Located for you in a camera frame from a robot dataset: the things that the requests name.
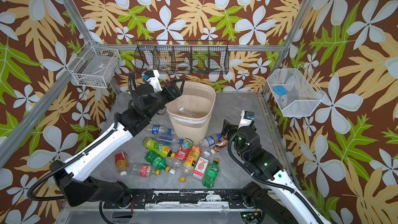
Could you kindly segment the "lime green label tea bottle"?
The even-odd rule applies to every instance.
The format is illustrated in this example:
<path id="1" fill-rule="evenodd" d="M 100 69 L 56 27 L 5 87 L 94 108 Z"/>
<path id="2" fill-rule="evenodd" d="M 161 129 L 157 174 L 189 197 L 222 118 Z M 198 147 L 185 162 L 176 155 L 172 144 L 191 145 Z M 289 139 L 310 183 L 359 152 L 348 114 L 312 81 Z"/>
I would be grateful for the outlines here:
<path id="1" fill-rule="evenodd" d="M 154 151 L 155 153 L 164 158 L 170 157 L 174 159 L 176 156 L 176 154 L 172 152 L 172 150 L 167 145 L 161 144 L 152 138 L 146 138 L 143 141 L 143 146 L 146 149 Z"/>

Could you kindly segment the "clear Pepsi bottle blue label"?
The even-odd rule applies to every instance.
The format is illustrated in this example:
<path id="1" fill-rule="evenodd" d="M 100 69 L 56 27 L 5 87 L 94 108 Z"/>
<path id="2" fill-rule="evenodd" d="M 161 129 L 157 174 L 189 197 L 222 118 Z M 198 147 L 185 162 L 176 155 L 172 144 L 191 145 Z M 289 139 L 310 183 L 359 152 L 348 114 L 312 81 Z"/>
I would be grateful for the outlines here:
<path id="1" fill-rule="evenodd" d="M 166 133 L 166 134 L 173 133 L 171 128 L 169 128 L 165 125 L 159 125 L 159 124 L 150 124 L 147 127 L 147 131 L 149 131 L 150 133 L 155 134 L 155 135 L 164 134 L 164 133 Z"/>

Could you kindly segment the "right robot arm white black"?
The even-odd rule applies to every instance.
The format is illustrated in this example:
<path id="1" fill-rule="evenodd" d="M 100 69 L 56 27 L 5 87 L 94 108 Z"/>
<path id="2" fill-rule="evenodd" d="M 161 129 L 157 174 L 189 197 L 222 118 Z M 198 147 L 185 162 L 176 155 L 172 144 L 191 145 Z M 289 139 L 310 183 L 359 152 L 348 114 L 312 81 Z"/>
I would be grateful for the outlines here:
<path id="1" fill-rule="evenodd" d="M 328 224 L 304 197 L 274 155 L 262 148 L 253 123 L 223 122 L 221 134 L 227 138 L 228 154 L 253 181 L 243 190 L 247 207 L 258 208 L 281 224 Z"/>

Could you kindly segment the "pink white label bottle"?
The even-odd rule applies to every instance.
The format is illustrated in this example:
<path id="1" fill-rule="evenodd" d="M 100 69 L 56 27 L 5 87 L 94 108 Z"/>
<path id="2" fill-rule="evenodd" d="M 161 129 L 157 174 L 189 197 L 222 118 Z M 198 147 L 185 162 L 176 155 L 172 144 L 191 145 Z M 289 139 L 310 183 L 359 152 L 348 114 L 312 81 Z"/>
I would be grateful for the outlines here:
<path id="1" fill-rule="evenodd" d="M 195 169 L 193 171 L 193 177 L 197 180 L 202 180 L 204 177 L 204 173 L 207 169 L 207 166 L 209 164 L 209 160 L 211 157 L 211 153 L 209 151 L 205 151 L 201 154 Z"/>

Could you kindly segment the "brown label bottle orange cap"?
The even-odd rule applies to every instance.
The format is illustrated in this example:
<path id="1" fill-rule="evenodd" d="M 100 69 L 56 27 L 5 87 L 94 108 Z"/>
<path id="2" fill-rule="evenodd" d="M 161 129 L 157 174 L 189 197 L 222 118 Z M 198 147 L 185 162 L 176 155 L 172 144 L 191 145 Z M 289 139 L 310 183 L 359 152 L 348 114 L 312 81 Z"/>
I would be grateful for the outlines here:
<path id="1" fill-rule="evenodd" d="M 229 141 L 225 137 L 221 137 L 218 142 L 214 145 L 214 147 L 210 150 L 210 153 L 215 155 L 220 150 L 226 148 L 228 146 Z"/>

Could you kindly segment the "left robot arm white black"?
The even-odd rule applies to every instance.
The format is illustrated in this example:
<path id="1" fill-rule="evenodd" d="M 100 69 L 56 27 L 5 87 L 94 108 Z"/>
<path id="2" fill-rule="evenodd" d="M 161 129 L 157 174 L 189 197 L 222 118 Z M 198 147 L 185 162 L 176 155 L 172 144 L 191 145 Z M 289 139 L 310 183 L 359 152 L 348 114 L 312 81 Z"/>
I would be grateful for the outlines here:
<path id="1" fill-rule="evenodd" d="M 144 73 L 144 84 L 135 84 L 134 73 L 129 74 L 131 99 L 123 113 L 115 113 L 114 123 L 98 139 L 64 162 L 57 160 L 50 165 L 49 174 L 39 179 L 27 192 L 32 201 L 66 200 L 70 206 L 85 202 L 108 202 L 127 207 L 131 201 L 131 190 L 123 182 L 111 183 L 91 177 L 92 171 L 122 144 L 137 136 L 150 124 L 152 118 L 165 109 L 169 102 L 183 93 L 184 79 L 177 79 L 162 87 L 157 70 Z M 39 197 L 34 194 L 37 187 L 54 178 L 62 195 Z"/>

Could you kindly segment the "red gold label bottle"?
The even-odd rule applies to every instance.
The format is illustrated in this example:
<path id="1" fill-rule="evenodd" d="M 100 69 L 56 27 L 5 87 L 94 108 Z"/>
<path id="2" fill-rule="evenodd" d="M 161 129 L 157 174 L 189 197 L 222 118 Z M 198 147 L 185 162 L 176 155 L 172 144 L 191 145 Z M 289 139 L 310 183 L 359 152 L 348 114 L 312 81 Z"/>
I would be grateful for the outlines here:
<path id="1" fill-rule="evenodd" d="M 130 169 L 127 154 L 121 151 L 115 154 L 115 166 L 120 176 L 127 176 L 127 172 Z"/>

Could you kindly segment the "green plastic bottle green cap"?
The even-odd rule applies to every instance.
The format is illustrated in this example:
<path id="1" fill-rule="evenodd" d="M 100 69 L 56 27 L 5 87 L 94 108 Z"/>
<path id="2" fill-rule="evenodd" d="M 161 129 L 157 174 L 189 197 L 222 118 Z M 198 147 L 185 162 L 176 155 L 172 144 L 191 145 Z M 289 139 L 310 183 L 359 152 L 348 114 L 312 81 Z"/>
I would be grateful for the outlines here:
<path id="1" fill-rule="evenodd" d="M 210 164 L 205 171 L 205 174 L 202 178 L 202 185 L 205 188 L 211 189 L 215 185 L 215 181 L 218 177 L 219 173 L 219 159 L 214 159 L 213 163 Z"/>

